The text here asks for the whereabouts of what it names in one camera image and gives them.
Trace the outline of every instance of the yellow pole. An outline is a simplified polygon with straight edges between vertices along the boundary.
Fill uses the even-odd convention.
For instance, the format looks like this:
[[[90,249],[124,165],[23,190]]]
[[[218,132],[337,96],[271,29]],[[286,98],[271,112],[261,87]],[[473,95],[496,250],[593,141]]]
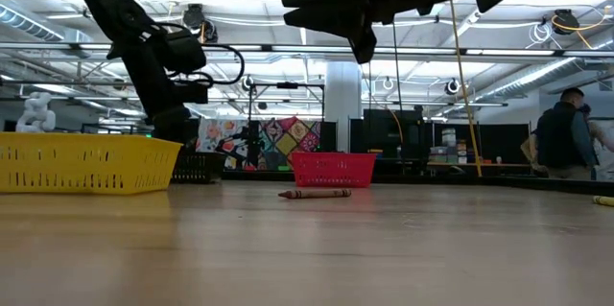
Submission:
[[[473,116],[471,114],[471,107],[469,106],[469,99],[467,98],[467,88],[464,85],[464,75],[462,74],[461,48],[459,47],[459,31],[457,29],[457,14],[454,10],[454,0],[450,0],[450,7],[452,8],[452,28],[454,29],[454,42],[456,43],[457,47],[457,60],[459,62],[459,75],[460,86],[462,87],[462,98],[464,99],[464,106],[467,110],[467,115],[469,116],[469,133],[471,133],[471,143],[473,144],[473,151],[476,155],[478,177],[482,177],[482,161],[480,161],[480,152],[478,152],[476,133],[473,130]]]

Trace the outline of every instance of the red basket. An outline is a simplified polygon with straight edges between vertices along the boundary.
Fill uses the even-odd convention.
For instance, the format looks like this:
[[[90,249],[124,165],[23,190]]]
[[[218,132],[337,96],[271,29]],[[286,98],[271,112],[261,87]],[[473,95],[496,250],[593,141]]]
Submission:
[[[297,186],[368,187],[374,153],[293,153]]]

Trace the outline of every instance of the black basket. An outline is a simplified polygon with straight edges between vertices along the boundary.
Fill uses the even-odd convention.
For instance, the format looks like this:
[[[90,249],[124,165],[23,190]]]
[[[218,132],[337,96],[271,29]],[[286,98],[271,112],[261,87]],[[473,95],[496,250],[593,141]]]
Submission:
[[[226,156],[221,153],[180,153],[173,183],[210,184],[222,179]]]

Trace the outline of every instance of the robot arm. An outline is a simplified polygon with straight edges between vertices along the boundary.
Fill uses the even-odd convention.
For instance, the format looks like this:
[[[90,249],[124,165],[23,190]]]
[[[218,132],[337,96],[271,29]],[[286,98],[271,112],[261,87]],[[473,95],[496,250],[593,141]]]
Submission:
[[[165,24],[153,21],[134,0],[84,1],[103,33],[113,42],[107,58],[121,58],[126,65],[156,136],[180,143],[189,140],[185,123],[190,112],[183,104],[205,104],[207,88],[218,82],[203,73],[200,74],[206,79],[202,81],[207,84],[173,82],[167,71],[173,75],[194,74],[206,65],[198,39],[180,26],[178,32],[169,33],[163,27]],[[233,52],[238,54],[243,70],[243,57]]]

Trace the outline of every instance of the yellow basket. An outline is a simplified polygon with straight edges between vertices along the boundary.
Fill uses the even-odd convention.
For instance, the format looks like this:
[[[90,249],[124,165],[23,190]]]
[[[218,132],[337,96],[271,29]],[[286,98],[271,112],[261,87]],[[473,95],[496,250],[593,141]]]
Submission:
[[[0,192],[164,190],[180,147],[143,136],[0,132]]]

